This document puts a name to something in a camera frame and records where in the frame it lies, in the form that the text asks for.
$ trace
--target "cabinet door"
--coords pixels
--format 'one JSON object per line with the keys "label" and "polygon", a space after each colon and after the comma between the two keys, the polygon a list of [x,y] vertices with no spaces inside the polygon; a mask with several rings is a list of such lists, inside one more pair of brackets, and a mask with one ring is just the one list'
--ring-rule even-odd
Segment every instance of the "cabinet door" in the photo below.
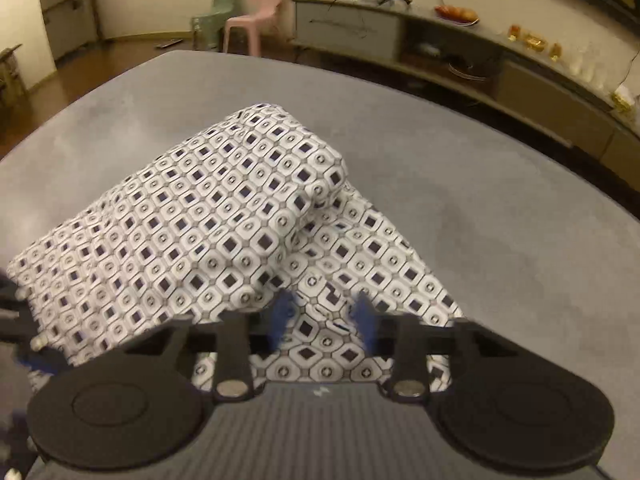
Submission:
{"label": "cabinet door", "polygon": [[580,96],[507,60],[495,99],[548,128],[594,158],[600,158],[616,129],[616,121]]}
{"label": "cabinet door", "polygon": [[629,132],[616,131],[600,161],[640,191],[640,139]]}
{"label": "cabinet door", "polygon": [[364,58],[396,57],[400,18],[361,7],[296,2],[296,40]]}

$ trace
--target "white patterned fabric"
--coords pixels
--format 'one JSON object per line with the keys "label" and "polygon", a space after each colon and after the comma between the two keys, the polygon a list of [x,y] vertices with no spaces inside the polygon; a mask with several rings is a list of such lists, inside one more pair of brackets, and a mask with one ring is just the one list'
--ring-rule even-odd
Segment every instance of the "white patterned fabric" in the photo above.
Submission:
{"label": "white patterned fabric", "polygon": [[[427,324],[462,314],[346,177],[339,153],[281,107],[258,104],[127,177],[16,256],[8,274],[75,365],[174,315],[216,321],[287,288],[300,312],[279,352],[252,356],[257,384],[384,381],[391,360],[366,357],[350,320],[360,291]],[[214,365],[214,354],[202,356],[196,386],[210,388]],[[445,388],[446,360],[428,365],[431,389]]]}

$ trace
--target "white logo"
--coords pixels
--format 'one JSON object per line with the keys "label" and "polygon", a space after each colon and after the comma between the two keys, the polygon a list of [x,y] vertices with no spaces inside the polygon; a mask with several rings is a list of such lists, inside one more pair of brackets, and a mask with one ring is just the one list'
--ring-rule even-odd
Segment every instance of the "white logo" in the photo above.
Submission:
{"label": "white logo", "polygon": [[331,390],[326,386],[321,386],[317,390],[314,390],[314,395],[316,397],[322,397],[324,394],[330,394],[330,393],[331,393]]}

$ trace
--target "black circular disc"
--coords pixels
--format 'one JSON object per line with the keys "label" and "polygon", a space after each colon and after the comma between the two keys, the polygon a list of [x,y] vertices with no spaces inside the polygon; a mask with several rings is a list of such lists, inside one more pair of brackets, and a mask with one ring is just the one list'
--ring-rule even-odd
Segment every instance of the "black circular disc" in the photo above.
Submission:
{"label": "black circular disc", "polygon": [[596,462],[614,416],[599,389],[562,368],[497,358],[453,382],[438,420],[463,449],[497,469],[552,474]]}
{"label": "black circular disc", "polygon": [[157,358],[115,355],[52,378],[27,423],[44,455],[89,470],[135,468],[186,444],[202,422],[199,391]]}

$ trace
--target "pink plastic chair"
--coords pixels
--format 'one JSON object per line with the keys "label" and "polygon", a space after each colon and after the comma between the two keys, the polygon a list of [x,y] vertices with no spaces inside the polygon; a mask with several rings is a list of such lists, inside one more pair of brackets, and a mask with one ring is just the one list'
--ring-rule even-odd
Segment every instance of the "pink plastic chair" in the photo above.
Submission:
{"label": "pink plastic chair", "polygon": [[253,14],[229,18],[225,23],[224,52],[229,50],[229,32],[232,27],[244,27],[249,36],[249,56],[260,57],[260,27],[276,24],[276,11],[282,0],[257,0],[258,11]]}

